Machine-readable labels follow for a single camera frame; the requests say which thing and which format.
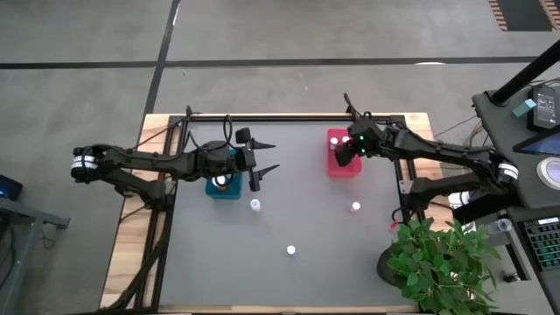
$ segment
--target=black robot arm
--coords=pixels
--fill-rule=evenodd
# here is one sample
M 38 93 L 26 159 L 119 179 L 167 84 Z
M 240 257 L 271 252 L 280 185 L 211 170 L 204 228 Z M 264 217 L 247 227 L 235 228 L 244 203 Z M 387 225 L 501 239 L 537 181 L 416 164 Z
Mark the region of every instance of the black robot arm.
M 402 181 L 399 188 L 405 195 L 404 206 L 407 210 L 425 210 L 434 197 L 450 193 L 482 190 L 492 198 L 500 196 L 500 202 L 494 202 L 495 205 L 473 209 L 484 202 L 482 199 L 471 206 L 456 209 L 453 215 L 464 223 L 499 211 L 507 207 L 508 202 L 518 202 L 517 198 L 511 198 L 515 192 L 517 168 L 494 149 L 429 141 L 397 122 L 390 122 L 382 129 L 368 113 L 353 113 L 353 118 L 353 124 L 347 129 L 350 140 L 335 149 L 337 162 L 341 166 L 348 165 L 357 155 L 390 160 L 428 158 L 463 165 L 472 170 L 472 173 L 449 178 Z
M 249 128 L 236 131 L 235 138 L 241 146 L 234 148 L 233 153 L 230 153 L 229 145 L 225 141 L 211 141 L 200 147 L 197 146 L 195 150 L 175 156 L 124 149 L 107 144 L 75 148 L 71 174 L 78 183 L 87 184 L 103 180 L 114 185 L 115 190 L 122 195 L 137 193 L 148 207 L 168 202 L 165 182 L 147 181 L 123 169 L 168 173 L 173 179 L 184 181 L 248 172 L 249 187 L 251 191 L 257 192 L 261 189 L 259 182 L 264 174 L 278 165 L 254 171 L 255 150 L 275 146 L 258 143 L 250 136 Z

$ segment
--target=concrete floor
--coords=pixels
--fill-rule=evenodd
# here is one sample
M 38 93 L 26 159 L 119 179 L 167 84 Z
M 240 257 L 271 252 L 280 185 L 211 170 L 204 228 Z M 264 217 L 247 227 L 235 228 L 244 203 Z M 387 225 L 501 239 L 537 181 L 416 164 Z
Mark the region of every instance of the concrete floor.
M 0 0 L 0 63 L 156 60 L 171 3 Z M 500 31 L 486 0 L 183 0 L 168 60 L 525 56 L 555 40 Z M 438 132 L 473 115 L 472 94 L 522 67 L 166 69 L 155 112 L 342 111 L 348 92 L 359 109 L 428 112 Z M 0 172 L 24 183 L 24 203 L 72 217 L 54 249 L 37 247 L 17 314 L 97 308 L 123 201 L 110 185 L 75 184 L 71 152 L 131 146 L 152 74 L 0 70 Z M 441 138 L 460 143 L 475 123 Z

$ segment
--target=black plant pot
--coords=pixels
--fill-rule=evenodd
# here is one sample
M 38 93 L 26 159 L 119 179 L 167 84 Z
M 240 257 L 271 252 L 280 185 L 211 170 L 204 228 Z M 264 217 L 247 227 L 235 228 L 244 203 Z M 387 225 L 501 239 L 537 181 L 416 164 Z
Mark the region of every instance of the black plant pot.
M 377 261 L 377 274 L 386 283 L 396 286 L 395 272 L 387 265 L 387 261 L 390 257 L 391 254 L 388 248 L 381 253 Z

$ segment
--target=white bottle cap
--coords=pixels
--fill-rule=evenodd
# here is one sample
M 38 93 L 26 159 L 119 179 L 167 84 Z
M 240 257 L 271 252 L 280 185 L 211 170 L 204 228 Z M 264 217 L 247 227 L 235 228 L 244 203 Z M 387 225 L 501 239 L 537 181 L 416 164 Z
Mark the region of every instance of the white bottle cap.
M 293 246 L 293 245 L 288 246 L 288 248 L 286 250 L 288 251 L 288 254 L 290 254 L 290 255 L 296 254 L 296 247 Z
M 332 137 L 331 140 L 329 140 L 329 148 L 331 150 L 336 149 L 337 144 L 339 144 L 339 139 L 337 139 L 336 137 Z
M 261 201 L 259 201 L 259 199 L 252 199 L 250 204 L 251 210 L 255 212 L 261 211 Z
M 358 211 L 358 210 L 360 210 L 360 202 L 354 202 L 354 203 L 352 204 L 352 210 L 353 210 L 353 211 Z

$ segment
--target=pink container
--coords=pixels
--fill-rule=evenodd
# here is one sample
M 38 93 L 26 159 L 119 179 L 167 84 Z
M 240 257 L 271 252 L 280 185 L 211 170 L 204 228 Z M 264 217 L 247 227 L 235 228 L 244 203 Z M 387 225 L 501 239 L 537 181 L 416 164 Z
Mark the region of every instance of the pink container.
M 329 148 L 329 141 L 332 137 L 339 139 L 339 144 L 342 144 L 342 137 L 348 136 L 345 129 L 329 129 L 326 132 L 326 173 L 332 178 L 350 179 L 358 176 L 361 172 L 361 159 L 355 156 L 350 164 L 340 167 L 336 162 L 334 150 Z

